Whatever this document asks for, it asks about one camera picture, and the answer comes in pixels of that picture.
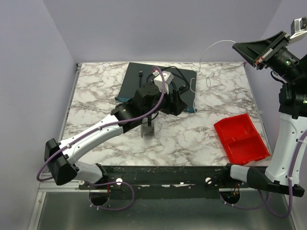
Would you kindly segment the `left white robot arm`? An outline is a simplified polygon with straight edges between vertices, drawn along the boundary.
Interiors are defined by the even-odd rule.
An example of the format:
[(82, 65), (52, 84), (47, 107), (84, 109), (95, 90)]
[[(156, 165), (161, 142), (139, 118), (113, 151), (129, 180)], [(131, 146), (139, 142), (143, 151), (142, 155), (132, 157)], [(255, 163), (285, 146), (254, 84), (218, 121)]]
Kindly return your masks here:
[(82, 156), (105, 141), (140, 126), (153, 113), (177, 116), (186, 107), (177, 90), (166, 93), (154, 83), (144, 84), (131, 99), (118, 104), (110, 114), (87, 130), (60, 142), (53, 138), (46, 142), (44, 161), (52, 179), (56, 185), (72, 180), (91, 184), (99, 182), (105, 175), (102, 167), (81, 162)]

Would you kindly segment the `grey cable spool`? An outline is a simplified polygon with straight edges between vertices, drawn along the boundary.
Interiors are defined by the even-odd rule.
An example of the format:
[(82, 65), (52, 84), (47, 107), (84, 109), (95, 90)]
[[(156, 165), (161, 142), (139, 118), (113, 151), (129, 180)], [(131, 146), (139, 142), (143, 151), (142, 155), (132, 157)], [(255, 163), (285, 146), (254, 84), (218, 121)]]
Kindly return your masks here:
[(155, 138), (156, 133), (156, 118), (159, 113), (147, 116), (141, 124), (141, 138)]

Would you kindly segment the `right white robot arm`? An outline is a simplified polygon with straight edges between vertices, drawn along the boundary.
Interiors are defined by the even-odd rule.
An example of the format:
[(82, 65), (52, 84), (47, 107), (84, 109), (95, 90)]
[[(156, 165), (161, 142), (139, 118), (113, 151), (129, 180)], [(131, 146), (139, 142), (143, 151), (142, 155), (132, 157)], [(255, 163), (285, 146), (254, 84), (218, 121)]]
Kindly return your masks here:
[(266, 169), (229, 164), (230, 177), (250, 188), (302, 197), (301, 162), (307, 147), (307, 58), (287, 49), (293, 36), (281, 31), (260, 41), (235, 43), (233, 49), (256, 69), (270, 68), (284, 79), (279, 93), (280, 127)]

